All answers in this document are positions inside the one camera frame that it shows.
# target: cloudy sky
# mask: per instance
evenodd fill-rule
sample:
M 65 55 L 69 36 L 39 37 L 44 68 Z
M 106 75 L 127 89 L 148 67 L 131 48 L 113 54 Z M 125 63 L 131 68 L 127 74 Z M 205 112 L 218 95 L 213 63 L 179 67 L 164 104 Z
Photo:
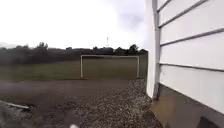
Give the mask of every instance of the cloudy sky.
M 0 0 L 0 46 L 145 48 L 144 0 Z

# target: gravel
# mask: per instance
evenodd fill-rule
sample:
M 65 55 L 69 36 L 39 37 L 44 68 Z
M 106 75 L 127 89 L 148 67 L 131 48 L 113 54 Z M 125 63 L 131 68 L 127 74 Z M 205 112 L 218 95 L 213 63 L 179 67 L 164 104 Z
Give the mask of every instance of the gravel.
M 39 106 L 32 106 L 28 112 L 0 108 L 4 110 L 0 111 L 0 127 L 68 128 L 71 122 L 75 122 L 80 128 L 162 128 L 149 110 L 150 99 L 145 93 L 145 83 L 143 79 L 130 80 L 130 86 L 126 88 L 110 88 L 91 97 L 67 98 L 44 113 L 40 112 Z

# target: white goal frame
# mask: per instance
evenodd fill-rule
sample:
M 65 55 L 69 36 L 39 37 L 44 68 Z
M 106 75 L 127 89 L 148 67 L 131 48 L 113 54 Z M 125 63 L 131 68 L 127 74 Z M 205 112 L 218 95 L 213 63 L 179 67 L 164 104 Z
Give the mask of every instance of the white goal frame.
M 137 73 L 136 73 L 136 77 L 139 78 L 139 64 L 140 64 L 140 60 L 139 60 L 139 56 L 113 56 L 113 55 L 81 55 L 81 60 L 80 60 L 80 68 L 81 68 L 81 72 L 80 72 L 80 77 L 81 79 L 83 79 L 83 57 L 105 57 L 105 58 L 136 58 L 137 60 Z

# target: soccer goal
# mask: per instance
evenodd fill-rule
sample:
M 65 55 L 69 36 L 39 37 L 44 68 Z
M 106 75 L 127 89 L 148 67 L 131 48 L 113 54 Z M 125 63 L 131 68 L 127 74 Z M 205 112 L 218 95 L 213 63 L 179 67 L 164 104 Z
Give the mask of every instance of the soccer goal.
M 83 70 L 83 68 L 85 68 L 84 67 L 84 65 L 83 65 L 83 59 L 84 58 L 133 58 L 134 60 L 135 60 L 135 62 L 136 62 L 136 67 L 134 67 L 135 69 L 136 69 L 136 78 L 139 78 L 139 68 L 140 68 L 140 66 L 139 66 L 139 63 L 140 63 L 140 60 L 139 60 L 139 56 L 113 56 L 113 55 L 81 55 L 81 60 L 80 60 L 80 67 L 81 67 L 81 72 L 80 72 L 80 77 L 81 77 L 81 79 L 84 79 L 84 70 Z

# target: green grass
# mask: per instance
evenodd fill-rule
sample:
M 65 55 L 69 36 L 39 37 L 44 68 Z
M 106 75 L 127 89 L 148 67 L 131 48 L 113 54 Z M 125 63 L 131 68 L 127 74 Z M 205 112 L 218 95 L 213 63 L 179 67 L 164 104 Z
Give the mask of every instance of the green grass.
M 84 59 L 84 78 L 136 78 L 134 58 Z M 140 77 L 146 77 L 147 59 L 140 59 Z M 51 64 L 0 66 L 0 80 L 72 80 L 80 79 L 80 61 Z

